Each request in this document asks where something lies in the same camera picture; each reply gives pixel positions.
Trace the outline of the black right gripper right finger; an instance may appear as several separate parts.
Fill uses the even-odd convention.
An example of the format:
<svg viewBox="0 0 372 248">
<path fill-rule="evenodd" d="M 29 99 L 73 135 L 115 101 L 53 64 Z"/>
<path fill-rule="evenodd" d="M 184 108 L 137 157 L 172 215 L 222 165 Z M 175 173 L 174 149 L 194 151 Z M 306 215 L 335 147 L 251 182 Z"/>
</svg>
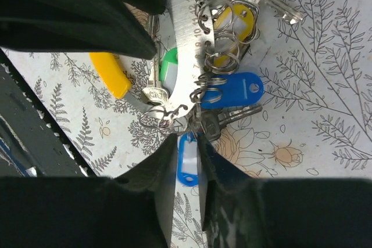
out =
<svg viewBox="0 0 372 248">
<path fill-rule="evenodd" d="M 252 178 L 198 137 L 209 247 L 370 247 L 371 181 Z"/>
</svg>

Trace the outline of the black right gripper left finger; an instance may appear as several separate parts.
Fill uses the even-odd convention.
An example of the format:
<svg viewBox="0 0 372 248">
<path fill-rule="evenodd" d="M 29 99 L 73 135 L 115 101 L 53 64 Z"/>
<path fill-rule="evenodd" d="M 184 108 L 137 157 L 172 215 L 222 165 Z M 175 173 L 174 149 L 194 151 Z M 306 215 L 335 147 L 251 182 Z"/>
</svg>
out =
<svg viewBox="0 0 372 248">
<path fill-rule="evenodd" d="M 117 178 L 1 179 L 2 247 L 169 247 L 177 137 Z"/>
</svg>

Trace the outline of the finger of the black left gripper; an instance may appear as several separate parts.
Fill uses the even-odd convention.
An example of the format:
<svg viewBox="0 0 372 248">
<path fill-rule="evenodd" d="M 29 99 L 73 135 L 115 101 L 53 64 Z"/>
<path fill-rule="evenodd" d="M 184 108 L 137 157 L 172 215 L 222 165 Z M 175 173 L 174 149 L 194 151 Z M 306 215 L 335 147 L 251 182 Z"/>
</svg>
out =
<svg viewBox="0 0 372 248">
<path fill-rule="evenodd" d="M 1 0 L 1 46 L 23 52 L 111 52 L 150 59 L 155 44 L 130 12 L 167 0 Z"/>
</svg>

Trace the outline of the blue tagged key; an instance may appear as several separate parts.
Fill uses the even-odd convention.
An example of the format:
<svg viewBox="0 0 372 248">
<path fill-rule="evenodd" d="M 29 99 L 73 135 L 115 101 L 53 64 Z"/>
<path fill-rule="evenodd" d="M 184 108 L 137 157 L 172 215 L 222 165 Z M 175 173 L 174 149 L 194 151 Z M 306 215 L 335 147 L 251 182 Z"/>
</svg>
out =
<svg viewBox="0 0 372 248">
<path fill-rule="evenodd" d="M 178 137 L 177 142 L 177 179 L 186 187 L 198 186 L 197 170 L 198 144 L 193 133 Z"/>
</svg>

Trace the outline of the green key tag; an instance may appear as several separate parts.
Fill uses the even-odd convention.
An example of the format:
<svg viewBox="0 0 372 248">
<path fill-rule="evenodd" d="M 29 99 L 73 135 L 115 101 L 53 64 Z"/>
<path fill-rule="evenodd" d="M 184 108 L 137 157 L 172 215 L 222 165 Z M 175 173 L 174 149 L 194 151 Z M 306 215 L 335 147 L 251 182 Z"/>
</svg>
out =
<svg viewBox="0 0 372 248">
<path fill-rule="evenodd" d="M 163 57 L 160 67 L 159 79 L 162 86 L 173 93 L 178 73 L 177 48 L 170 49 Z"/>
</svg>

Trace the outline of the blue key tag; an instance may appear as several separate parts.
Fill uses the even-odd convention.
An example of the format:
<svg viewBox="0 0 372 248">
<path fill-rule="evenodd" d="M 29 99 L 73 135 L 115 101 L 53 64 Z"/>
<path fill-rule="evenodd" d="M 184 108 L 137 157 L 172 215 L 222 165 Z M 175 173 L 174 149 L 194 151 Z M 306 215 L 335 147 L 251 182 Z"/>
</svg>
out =
<svg viewBox="0 0 372 248">
<path fill-rule="evenodd" d="M 218 75 L 219 84 L 209 84 L 201 100 L 203 109 L 223 109 L 258 103 L 264 93 L 259 76 L 251 72 Z"/>
</svg>

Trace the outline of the yellow key tag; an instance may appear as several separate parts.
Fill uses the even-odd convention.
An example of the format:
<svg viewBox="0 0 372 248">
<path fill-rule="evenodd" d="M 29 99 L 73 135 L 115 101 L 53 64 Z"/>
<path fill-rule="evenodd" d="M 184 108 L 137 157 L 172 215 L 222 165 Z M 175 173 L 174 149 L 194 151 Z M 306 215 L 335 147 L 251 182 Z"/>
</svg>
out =
<svg viewBox="0 0 372 248">
<path fill-rule="evenodd" d="M 234 1 L 214 22 L 212 71 L 233 73 L 256 38 L 259 8 L 245 1 Z"/>
</svg>

